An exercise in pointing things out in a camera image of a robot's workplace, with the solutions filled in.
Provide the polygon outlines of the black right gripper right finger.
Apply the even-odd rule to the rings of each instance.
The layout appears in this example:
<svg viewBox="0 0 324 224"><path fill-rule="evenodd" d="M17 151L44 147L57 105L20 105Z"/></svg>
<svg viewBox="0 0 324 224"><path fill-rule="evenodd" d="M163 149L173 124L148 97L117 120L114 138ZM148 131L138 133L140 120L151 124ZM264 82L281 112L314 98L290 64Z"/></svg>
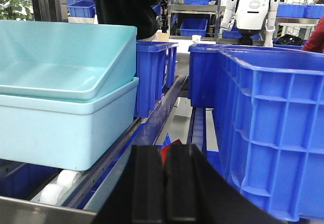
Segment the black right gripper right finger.
<svg viewBox="0 0 324 224"><path fill-rule="evenodd" d="M225 181L194 144L174 146L165 173L168 223L281 223Z"/></svg>

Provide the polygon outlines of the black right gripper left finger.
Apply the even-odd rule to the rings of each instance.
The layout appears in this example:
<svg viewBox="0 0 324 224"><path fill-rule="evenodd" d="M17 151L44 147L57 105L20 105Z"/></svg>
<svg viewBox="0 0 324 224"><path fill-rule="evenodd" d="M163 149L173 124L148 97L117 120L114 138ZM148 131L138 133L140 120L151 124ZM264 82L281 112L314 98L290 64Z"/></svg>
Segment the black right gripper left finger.
<svg viewBox="0 0 324 224"><path fill-rule="evenodd" d="M163 163L157 146L133 145L92 223L164 223Z"/></svg>

